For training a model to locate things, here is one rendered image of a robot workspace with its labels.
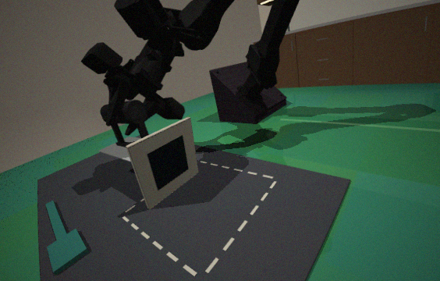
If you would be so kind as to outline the beige square tile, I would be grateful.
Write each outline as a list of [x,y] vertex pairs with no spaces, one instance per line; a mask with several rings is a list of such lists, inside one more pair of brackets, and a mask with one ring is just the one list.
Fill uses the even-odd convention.
[[126,145],[149,209],[198,174],[191,118]]

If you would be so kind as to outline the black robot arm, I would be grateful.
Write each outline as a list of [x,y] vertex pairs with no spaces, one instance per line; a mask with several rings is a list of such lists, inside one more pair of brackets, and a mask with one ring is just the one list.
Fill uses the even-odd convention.
[[[116,0],[120,16],[145,46],[161,50],[171,64],[175,56],[183,57],[184,46],[204,50],[218,31],[227,8],[235,0],[192,0],[184,10],[168,9],[160,0]],[[246,55],[250,71],[247,81],[237,90],[249,101],[262,98],[262,90],[277,84],[279,47],[299,0],[274,0],[261,39],[251,44]],[[144,47],[145,47],[144,46]]]

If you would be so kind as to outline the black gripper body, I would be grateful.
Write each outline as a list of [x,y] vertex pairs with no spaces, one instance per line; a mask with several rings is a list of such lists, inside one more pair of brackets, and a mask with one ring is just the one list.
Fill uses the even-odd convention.
[[[165,119],[182,119],[185,112],[184,107],[174,98],[162,98],[156,92],[161,90],[165,74],[170,72],[172,66],[167,55],[161,50],[151,46],[142,48],[140,54],[135,58],[135,63],[130,71],[120,66],[122,57],[114,52],[104,42],[98,42],[81,62],[97,74],[109,72],[108,77],[118,75],[132,84],[132,88],[142,94],[144,102],[156,102],[165,112],[159,112]],[[107,78],[108,78],[107,77]],[[146,91],[146,92],[145,92]]]

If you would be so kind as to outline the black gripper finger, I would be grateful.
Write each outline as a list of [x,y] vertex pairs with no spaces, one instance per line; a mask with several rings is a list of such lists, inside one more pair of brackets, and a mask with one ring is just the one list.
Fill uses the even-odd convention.
[[110,76],[103,82],[109,89],[106,126],[111,126],[133,85],[118,75]]
[[[162,108],[156,102],[145,102],[143,104],[144,104],[144,107],[145,107],[145,109],[147,111],[147,119],[149,119],[150,117],[152,117],[156,113],[165,112],[165,110],[166,110],[166,109]],[[145,121],[147,119],[145,119]],[[135,124],[129,124],[128,127],[126,128],[126,131],[125,131],[124,134],[129,136],[136,128],[137,128],[136,123]]]

